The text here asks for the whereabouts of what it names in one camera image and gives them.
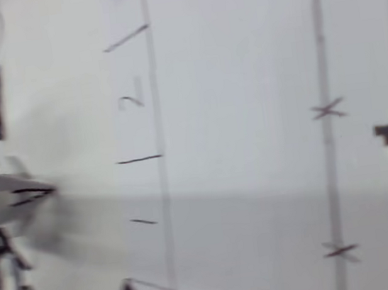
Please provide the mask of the idle gripper white finger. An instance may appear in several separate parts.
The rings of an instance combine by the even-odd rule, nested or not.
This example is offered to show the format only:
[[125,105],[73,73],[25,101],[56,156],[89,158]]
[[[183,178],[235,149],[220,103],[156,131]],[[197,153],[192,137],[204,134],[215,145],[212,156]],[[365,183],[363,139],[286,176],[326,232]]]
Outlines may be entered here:
[[0,192],[2,191],[54,191],[53,184],[26,179],[9,174],[0,174]]
[[13,203],[5,208],[0,208],[0,226],[19,221],[25,223],[38,210],[38,207],[45,202],[51,193],[36,195],[33,198]]

